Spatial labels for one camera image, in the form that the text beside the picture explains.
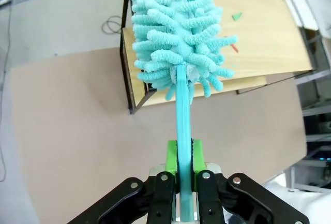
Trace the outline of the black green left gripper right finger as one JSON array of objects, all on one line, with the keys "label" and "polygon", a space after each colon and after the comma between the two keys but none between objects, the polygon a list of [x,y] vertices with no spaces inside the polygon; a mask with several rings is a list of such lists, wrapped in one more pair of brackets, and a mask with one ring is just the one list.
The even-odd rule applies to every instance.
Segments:
[{"label": "black green left gripper right finger", "polygon": [[207,168],[201,140],[192,141],[194,189],[200,223],[225,223],[224,211],[244,223],[308,224],[306,215],[243,173],[225,178]]}]

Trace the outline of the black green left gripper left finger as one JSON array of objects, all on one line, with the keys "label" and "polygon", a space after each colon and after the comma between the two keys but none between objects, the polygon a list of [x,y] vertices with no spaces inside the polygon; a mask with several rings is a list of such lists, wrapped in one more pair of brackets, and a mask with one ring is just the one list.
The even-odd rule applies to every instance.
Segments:
[{"label": "black green left gripper left finger", "polygon": [[72,219],[70,223],[172,223],[176,213],[177,141],[168,142],[166,162],[150,170],[146,181],[129,177]]}]

